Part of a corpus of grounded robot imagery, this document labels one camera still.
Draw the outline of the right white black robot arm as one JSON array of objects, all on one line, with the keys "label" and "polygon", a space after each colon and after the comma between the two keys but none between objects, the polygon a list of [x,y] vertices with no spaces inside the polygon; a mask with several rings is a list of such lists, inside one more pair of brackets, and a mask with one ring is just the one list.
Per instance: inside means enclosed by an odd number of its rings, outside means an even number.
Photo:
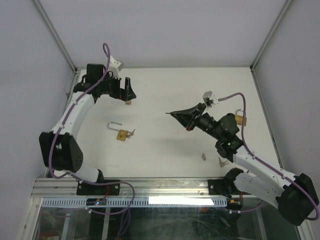
[{"label": "right white black robot arm", "polygon": [[272,205],[295,226],[305,220],[319,219],[320,201],[310,177],[304,173],[288,172],[251,151],[237,136],[240,129],[233,113],[215,120],[205,109],[204,103],[198,103],[189,109],[172,111],[169,115],[187,131],[199,128],[216,139],[218,155],[239,166],[224,176],[226,192],[234,194],[240,191],[253,195]]}]

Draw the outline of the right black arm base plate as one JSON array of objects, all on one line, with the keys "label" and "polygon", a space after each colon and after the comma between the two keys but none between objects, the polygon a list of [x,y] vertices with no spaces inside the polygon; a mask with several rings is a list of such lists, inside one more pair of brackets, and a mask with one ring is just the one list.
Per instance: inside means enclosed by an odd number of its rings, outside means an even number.
[{"label": "right black arm base plate", "polygon": [[210,196],[222,195],[231,198],[232,196],[239,196],[241,194],[241,191],[232,182],[228,182],[223,178],[208,179],[207,189]]}]

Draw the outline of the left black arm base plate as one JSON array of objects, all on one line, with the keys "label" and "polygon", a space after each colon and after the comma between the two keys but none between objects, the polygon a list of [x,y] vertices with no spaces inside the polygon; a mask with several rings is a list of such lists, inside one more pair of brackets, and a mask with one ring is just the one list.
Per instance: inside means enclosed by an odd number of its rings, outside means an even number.
[{"label": "left black arm base plate", "polygon": [[105,179],[103,183],[107,185],[94,185],[88,183],[78,183],[76,195],[77,196],[118,196],[120,194],[119,180]]}]

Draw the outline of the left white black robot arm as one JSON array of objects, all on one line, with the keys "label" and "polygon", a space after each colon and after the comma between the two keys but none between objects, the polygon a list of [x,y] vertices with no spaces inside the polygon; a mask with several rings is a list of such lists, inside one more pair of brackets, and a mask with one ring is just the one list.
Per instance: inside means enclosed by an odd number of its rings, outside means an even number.
[{"label": "left white black robot arm", "polygon": [[70,175],[85,182],[87,188],[96,195],[105,188],[103,172],[84,162],[77,136],[87,113],[102,95],[123,102],[136,99],[129,77],[125,78],[124,87],[121,87],[119,72],[122,65],[118,61],[107,65],[87,64],[86,73],[75,84],[70,103],[61,119],[50,131],[42,132],[39,136],[43,162],[50,175],[58,179],[55,172],[61,171],[61,178]]}]

